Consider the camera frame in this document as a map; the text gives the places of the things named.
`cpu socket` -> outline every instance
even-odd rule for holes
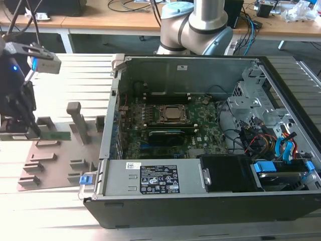
[[[185,106],[180,104],[163,105],[159,107],[158,123],[189,123]]]

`desk leg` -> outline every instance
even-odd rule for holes
[[[59,34],[64,44],[66,53],[75,53],[74,44],[72,42],[71,34],[69,33],[68,29],[62,29],[61,31],[59,31]]]
[[[233,55],[234,50],[236,48],[237,42],[240,39],[240,35],[235,34],[233,35],[231,42],[229,44],[229,46],[226,48],[224,55]]]
[[[284,46],[286,44],[286,41],[282,40],[279,44],[279,47],[277,47],[279,50],[283,50],[284,49]]]

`blue latch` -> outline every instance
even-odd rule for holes
[[[92,185],[92,176],[83,175],[79,180],[80,185]]]
[[[312,161],[307,161],[307,162],[305,163],[305,165],[306,165],[306,167],[309,169],[309,171],[312,171],[312,170],[315,169]]]
[[[276,168],[272,161],[260,161],[254,164],[256,172],[276,172]]]

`motherboard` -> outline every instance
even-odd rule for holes
[[[124,159],[186,159],[227,153],[215,103],[207,97],[166,101],[129,97],[119,111]]]

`blue light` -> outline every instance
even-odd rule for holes
[[[32,70],[35,71],[37,68],[37,59],[34,58],[34,61],[32,62]]]

